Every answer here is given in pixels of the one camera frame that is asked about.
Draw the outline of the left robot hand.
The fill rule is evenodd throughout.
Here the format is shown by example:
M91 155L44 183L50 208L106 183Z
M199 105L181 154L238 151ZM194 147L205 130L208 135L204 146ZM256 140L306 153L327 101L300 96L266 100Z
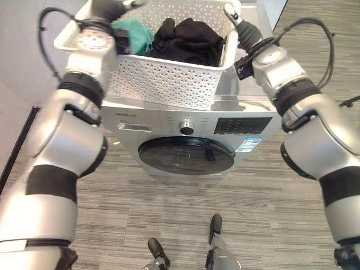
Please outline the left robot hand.
M106 20L117 20L129 11L144 6L147 1L113 1L93 0L91 1L91 14L93 17Z

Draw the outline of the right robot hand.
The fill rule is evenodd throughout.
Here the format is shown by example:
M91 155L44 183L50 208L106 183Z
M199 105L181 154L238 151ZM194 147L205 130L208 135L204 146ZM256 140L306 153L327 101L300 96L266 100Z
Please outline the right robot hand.
M254 24L244 20L233 4L225 3L223 11L234 25L238 33L239 44L245 52L249 53L256 44L263 40L260 30Z

